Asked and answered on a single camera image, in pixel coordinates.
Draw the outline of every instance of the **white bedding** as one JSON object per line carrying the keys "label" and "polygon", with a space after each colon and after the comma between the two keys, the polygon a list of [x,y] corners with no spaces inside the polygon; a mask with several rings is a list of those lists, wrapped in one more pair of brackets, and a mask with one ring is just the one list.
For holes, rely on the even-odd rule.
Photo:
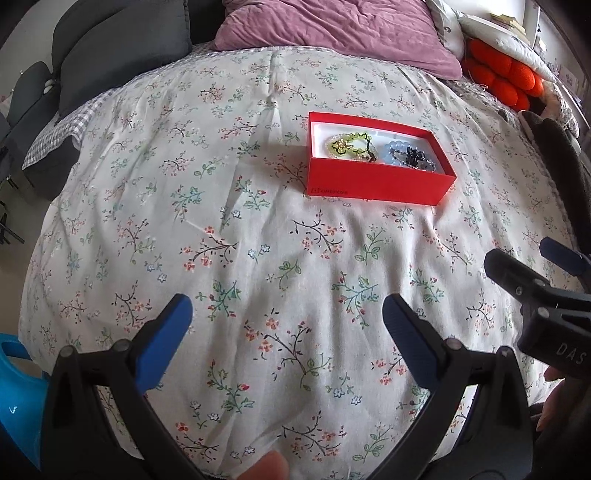
{"label": "white bedding", "polygon": [[[456,184],[438,207],[307,197],[312,110],[432,130]],[[149,399],[190,458],[237,476],[276,449],[295,480],[363,478],[427,398],[384,297],[470,348],[515,346],[518,305],[482,262],[500,247],[577,286],[538,252],[546,235],[572,245],[556,198],[518,130],[420,70],[305,47],[194,54],[91,120],[31,260],[20,339],[51,371],[63,345],[108,348],[186,293],[193,324]],[[543,366],[518,356],[530,401],[545,398]]]}

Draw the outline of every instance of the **blue stool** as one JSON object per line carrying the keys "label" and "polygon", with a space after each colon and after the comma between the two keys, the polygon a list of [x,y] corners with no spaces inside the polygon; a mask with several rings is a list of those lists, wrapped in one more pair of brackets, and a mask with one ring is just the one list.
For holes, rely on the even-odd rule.
{"label": "blue stool", "polygon": [[[39,469],[41,421],[49,382],[22,373],[8,357],[31,360],[17,337],[0,333],[0,450],[7,456],[13,450],[10,460],[14,462],[22,452]],[[4,477],[2,470],[0,464],[0,477]]]}

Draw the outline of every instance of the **hand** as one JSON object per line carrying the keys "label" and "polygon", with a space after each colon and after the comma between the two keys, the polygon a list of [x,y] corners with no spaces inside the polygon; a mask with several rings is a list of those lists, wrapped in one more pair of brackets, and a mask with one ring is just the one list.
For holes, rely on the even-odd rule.
{"label": "hand", "polygon": [[[544,372],[544,379],[547,382],[553,382],[554,380],[564,379],[564,374],[554,367],[548,367]],[[554,390],[548,396],[548,399],[544,402],[544,407],[542,408],[542,415],[538,420],[538,425],[535,428],[538,432],[544,430],[546,425],[550,422],[552,417],[556,414],[556,411],[559,408],[558,400],[560,398],[560,391],[564,388],[564,380],[558,384],[557,387],[554,387]]]}
{"label": "hand", "polygon": [[289,480],[290,467],[287,460],[274,450],[238,477],[238,480]]}

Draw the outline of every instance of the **stack of books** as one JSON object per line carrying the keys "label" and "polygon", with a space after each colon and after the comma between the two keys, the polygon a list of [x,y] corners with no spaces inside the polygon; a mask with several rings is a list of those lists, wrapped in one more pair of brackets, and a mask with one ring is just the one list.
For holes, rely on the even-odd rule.
{"label": "stack of books", "polygon": [[521,26],[521,24],[517,21],[515,17],[508,17],[507,15],[495,15],[491,14],[491,20],[500,25],[506,30],[509,30],[513,35],[523,41],[526,45],[531,46],[530,41],[527,39],[525,35],[525,28]]}

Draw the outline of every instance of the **floral print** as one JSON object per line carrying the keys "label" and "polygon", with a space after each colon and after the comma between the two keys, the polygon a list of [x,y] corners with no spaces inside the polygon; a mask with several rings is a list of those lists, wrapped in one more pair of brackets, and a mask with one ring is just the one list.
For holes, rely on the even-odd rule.
{"label": "floral print", "polygon": [[[310,111],[432,130],[453,188],[436,207],[306,196]],[[148,72],[90,120],[31,259],[20,339],[51,371],[64,345],[108,349],[187,294],[193,323],[149,392],[187,457],[237,478],[272,447],[293,478],[363,480],[429,397],[383,325],[386,295],[493,351],[515,346],[522,318],[485,278],[486,252],[577,283],[540,256],[546,235],[571,246],[570,226],[513,125],[421,70],[321,48],[194,53]],[[519,358],[530,400],[544,398],[543,366]]]}

